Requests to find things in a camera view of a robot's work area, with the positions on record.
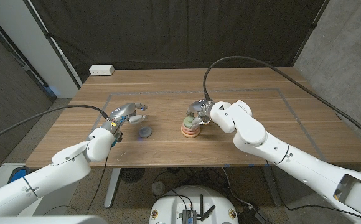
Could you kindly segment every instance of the blue object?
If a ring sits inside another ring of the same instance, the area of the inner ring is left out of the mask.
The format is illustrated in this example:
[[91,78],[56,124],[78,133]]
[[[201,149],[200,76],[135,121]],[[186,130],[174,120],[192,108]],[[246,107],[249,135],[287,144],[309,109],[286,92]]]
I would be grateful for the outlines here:
[[113,143],[111,144],[111,147],[114,147],[114,145],[117,143],[117,139],[114,139]]
[[20,178],[23,178],[27,175],[27,171],[25,169],[22,170],[18,170],[16,173],[14,173],[11,177],[11,179],[9,180],[9,183],[18,180]]
[[126,119],[128,119],[128,115],[121,116],[120,123],[124,122]]

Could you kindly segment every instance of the electrical outlet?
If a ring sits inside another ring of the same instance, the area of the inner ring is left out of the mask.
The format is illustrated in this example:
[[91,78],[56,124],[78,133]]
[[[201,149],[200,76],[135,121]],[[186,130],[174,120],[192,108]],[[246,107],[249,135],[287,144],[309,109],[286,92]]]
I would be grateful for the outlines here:
[[89,72],[91,75],[112,75],[114,67],[112,65],[92,65]]

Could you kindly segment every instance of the black backdrop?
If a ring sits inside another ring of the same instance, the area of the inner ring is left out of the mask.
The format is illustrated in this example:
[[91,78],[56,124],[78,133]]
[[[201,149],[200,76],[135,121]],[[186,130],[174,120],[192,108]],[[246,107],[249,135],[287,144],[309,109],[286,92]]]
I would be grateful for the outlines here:
[[288,67],[323,2],[32,0],[83,82],[95,63],[207,68],[222,57],[244,55]]

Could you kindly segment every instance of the cable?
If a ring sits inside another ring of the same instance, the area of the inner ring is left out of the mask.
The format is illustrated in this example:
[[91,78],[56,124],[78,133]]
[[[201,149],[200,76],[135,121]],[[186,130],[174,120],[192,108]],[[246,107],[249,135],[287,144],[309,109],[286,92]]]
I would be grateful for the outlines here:
[[44,215],[48,214],[48,213],[49,213],[50,211],[52,211],[53,209],[55,209],[55,208],[60,208],[60,207],[72,208],[72,209],[75,211],[75,213],[78,215],[77,209],[75,209],[75,208],[73,208],[73,207],[71,207],[71,206],[68,206],[68,205],[59,205],[59,206],[56,206],[56,207],[52,208],[51,210],[49,210],[48,212],[45,212]]
[[207,169],[205,167],[202,168],[201,171],[196,172],[196,174],[200,174],[200,178],[202,181],[207,182],[208,184],[216,185],[216,183],[211,179]]
[[228,174],[226,173],[226,171],[225,171],[225,169],[224,169],[223,167],[222,167],[222,170],[223,170],[223,172],[225,173],[226,179],[228,180],[229,190],[230,190],[230,193],[232,193],[233,197],[234,197],[236,200],[238,200],[239,202],[248,205],[248,209],[249,209],[249,210],[253,209],[263,220],[265,220],[265,222],[271,223],[270,221],[268,221],[268,220],[266,220],[265,218],[263,218],[263,216],[257,211],[257,209],[255,209],[255,207],[254,207],[252,204],[243,201],[242,199],[238,198],[238,197],[233,193],[232,188],[231,188],[231,186],[230,186],[230,181],[229,181]]
[[161,176],[161,175],[163,175],[163,174],[166,174],[166,173],[174,174],[174,175],[176,176],[176,178],[178,179],[179,184],[182,183],[181,180],[180,180],[180,178],[179,178],[175,173],[172,173],[172,172],[169,172],[169,171],[164,171],[164,172],[161,172],[160,174],[158,174],[158,175],[156,176],[156,178],[154,178],[153,183],[156,182],[156,180],[157,180],[157,178],[158,178],[159,176]]
[[225,173],[226,179],[228,180],[228,185],[229,185],[230,193],[232,193],[233,197],[234,197],[235,199],[237,199],[239,202],[242,202],[242,203],[248,205],[248,208],[249,208],[249,209],[252,209],[252,208],[254,207],[252,204],[250,204],[250,203],[248,203],[248,202],[245,202],[245,201],[243,201],[242,199],[236,197],[236,195],[235,195],[235,194],[233,193],[233,191],[232,191],[232,187],[230,186],[230,181],[229,181],[228,174],[226,173],[226,171],[225,171],[225,169],[224,169],[223,167],[222,167],[222,170],[223,170],[223,172]]
[[193,173],[193,171],[192,171],[192,169],[190,167],[189,167],[189,170],[190,170],[190,172],[192,173],[193,176],[190,176],[190,174],[188,172],[186,172],[186,169],[183,169],[183,170],[184,170],[185,174],[189,177],[190,180],[195,180],[197,183],[199,183],[199,185],[209,185],[211,188],[216,188],[217,190],[221,190],[226,195],[226,198],[229,199],[229,192],[227,190],[228,187],[227,187],[226,184],[220,184],[220,182],[211,184],[211,183],[208,183],[208,182],[204,181],[203,178],[197,178],[194,175],[194,173]]
[[[270,170],[272,172],[272,175],[274,177],[274,172],[273,172],[273,169],[272,167],[269,165],[269,162],[266,161],[266,164],[270,167]],[[283,203],[283,205],[290,211],[295,211],[295,210],[298,210],[298,209],[301,209],[301,208],[308,208],[308,207],[316,207],[316,208],[325,208],[325,209],[329,209],[329,210],[334,210],[334,211],[337,211],[337,212],[344,212],[346,214],[349,214],[349,215],[354,215],[356,217],[359,217],[361,218],[361,215],[357,215],[357,214],[354,214],[352,212],[348,212],[348,211],[345,211],[345,210],[341,210],[341,209],[338,209],[338,208],[330,208],[330,207],[326,207],[326,206],[322,206],[322,205],[303,205],[303,206],[300,206],[300,207],[296,207],[296,208],[289,208],[285,202],[283,201],[283,198],[281,197],[281,194],[280,194],[280,191],[279,191],[279,187],[278,187],[278,183],[275,179],[273,179],[274,181],[274,184],[276,186],[276,190],[279,192],[279,197],[280,197],[280,201],[281,203]]]
[[23,120],[23,121],[18,122],[17,124],[13,124],[12,126],[10,126],[10,127],[6,128],[5,130],[1,131],[1,132],[0,132],[0,136],[3,135],[4,133],[6,133],[6,132],[8,132],[8,131],[10,131],[10,130],[12,130],[12,129],[14,129],[14,128],[17,127],[17,126],[19,126],[19,125],[21,125],[21,124],[24,124],[24,123],[26,123],[26,122],[34,119],[34,118],[37,118],[37,117],[39,117],[39,116],[42,116],[42,115],[44,115],[44,114],[47,114],[47,113],[50,113],[50,112],[53,112],[53,111],[57,111],[57,110],[61,110],[61,109],[65,109],[65,108],[74,108],[74,107],[78,107],[78,108],[91,108],[91,109],[94,109],[94,110],[99,111],[100,114],[101,114],[105,119],[108,118],[107,114],[106,114],[103,110],[97,108],[96,106],[89,106],[89,105],[67,105],[67,106],[60,106],[60,107],[58,107],[58,108],[54,108],[54,109],[47,110],[47,111],[45,111],[45,112],[36,114],[36,115],[34,115],[34,116],[30,117],[30,118],[27,118],[27,119],[25,119],[25,120]]
[[191,201],[191,199],[189,197],[183,196],[183,195],[179,195],[178,193],[175,192],[175,190],[172,190],[176,195],[180,196],[180,197],[185,197],[189,200],[190,202],[190,209],[193,210],[193,203]]
[[100,187],[100,184],[101,184],[101,180],[103,180],[103,175],[105,174],[106,165],[107,165],[107,160],[108,160],[108,157],[106,158],[105,168],[103,168],[103,172],[101,173],[101,177],[100,177],[100,180],[99,180],[98,188],[96,189],[95,195],[94,195],[93,198],[92,198],[91,204],[89,204],[89,207],[88,207],[88,210],[87,210],[87,212],[86,212],[86,215],[88,215],[89,209],[91,209],[91,206],[92,206],[92,203],[93,203],[93,201],[94,201],[94,199],[95,199],[95,197],[96,197],[96,194],[98,194],[99,187]]
[[230,56],[230,57],[224,57],[221,58],[219,60],[217,60],[216,62],[214,62],[211,66],[209,66],[209,68],[207,69],[207,71],[204,74],[204,79],[203,79],[203,89],[204,89],[204,95],[205,95],[205,99],[207,101],[211,101],[211,98],[208,95],[207,89],[205,88],[205,81],[207,79],[207,75],[209,73],[209,71],[216,66],[216,64],[220,63],[220,62],[224,62],[224,61],[229,61],[229,60],[250,60],[250,61],[254,61],[254,62],[258,62],[270,69],[272,69],[273,71],[279,73],[280,75],[282,75],[284,78],[287,78],[290,82],[292,82],[293,84],[295,84],[296,86],[300,87],[302,90],[304,90],[305,92],[309,93],[311,96],[315,97],[316,99],[318,99],[319,101],[321,101],[322,103],[324,103],[325,105],[327,105],[328,107],[330,107],[331,109],[333,109],[335,112],[341,114],[343,117],[347,118],[350,122],[352,122],[354,125],[356,125],[356,127],[358,127],[361,130],[361,124],[359,124],[356,120],[354,120],[353,118],[351,118],[349,115],[347,115],[346,113],[344,113],[343,111],[341,111],[340,109],[336,108],[335,106],[333,106],[331,103],[327,102],[325,99],[321,98],[319,95],[315,94],[314,92],[312,92],[311,90],[308,90],[305,86],[299,84],[297,81],[293,80],[291,77],[289,77],[287,74],[285,74],[284,72],[282,72],[281,70],[277,69],[276,67],[263,62],[261,60],[255,59],[255,58],[251,58],[251,57],[245,57],[245,56]]
[[[226,190],[224,190],[223,188],[230,189],[232,195],[233,195],[233,192],[232,192],[232,189],[230,188],[230,182],[229,182],[229,179],[227,178],[226,172],[225,172],[226,177],[224,177],[224,176],[220,175],[220,174],[219,174],[216,170],[214,170],[214,169],[208,169],[208,168],[206,168],[206,167],[203,167],[203,171],[205,171],[205,172],[207,173],[206,175],[207,175],[210,179],[211,179],[211,177],[208,175],[208,171],[212,171],[213,173],[215,173],[215,174],[217,175],[217,179],[218,179],[218,178],[223,178],[223,179],[225,179],[225,182],[227,183],[227,185],[226,185],[226,184],[221,184],[219,181],[217,181],[217,183],[214,184],[214,185],[217,186],[219,189],[223,190],[223,191],[227,194],[227,199],[229,200],[228,192],[227,192]],[[235,194],[235,195],[233,195],[233,196],[234,196],[237,200],[239,200],[240,197],[239,197],[236,193],[234,193],[234,194]],[[266,223],[271,223],[270,221],[266,220],[252,204],[247,203],[247,202],[245,202],[245,201],[243,201],[243,200],[239,200],[239,202],[241,203],[241,205],[243,206],[243,208],[245,208],[244,204],[246,203],[246,204],[248,205],[248,209],[249,209],[249,210],[253,209],[263,220],[265,220]]]
[[159,199],[161,199],[161,198],[163,198],[163,197],[168,197],[168,196],[178,196],[178,197],[183,201],[183,203],[185,204],[185,210],[187,210],[186,203],[185,203],[185,201],[184,201],[183,198],[182,198],[182,197],[186,197],[186,196],[183,196],[183,195],[164,195],[164,196],[160,197]]

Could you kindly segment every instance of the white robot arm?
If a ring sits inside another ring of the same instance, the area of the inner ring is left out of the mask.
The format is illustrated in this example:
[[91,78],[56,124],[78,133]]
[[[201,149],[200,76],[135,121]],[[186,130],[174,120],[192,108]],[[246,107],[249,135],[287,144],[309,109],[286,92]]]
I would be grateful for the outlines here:
[[57,189],[72,184],[91,170],[89,162],[102,161],[111,147],[121,141],[120,126],[136,124],[146,117],[136,115],[135,109],[145,110],[140,103],[128,103],[114,110],[100,128],[84,141],[56,153],[52,163],[0,188],[0,217],[18,215],[23,209]]
[[[233,143],[238,149],[274,163],[315,190],[335,208],[361,216],[360,172],[328,164],[282,142],[252,117],[250,107],[243,101],[230,104],[200,100],[189,107],[188,114],[192,113],[203,117],[195,119],[194,125],[211,119],[226,133],[236,129]],[[354,215],[344,215],[354,222],[361,220]]]

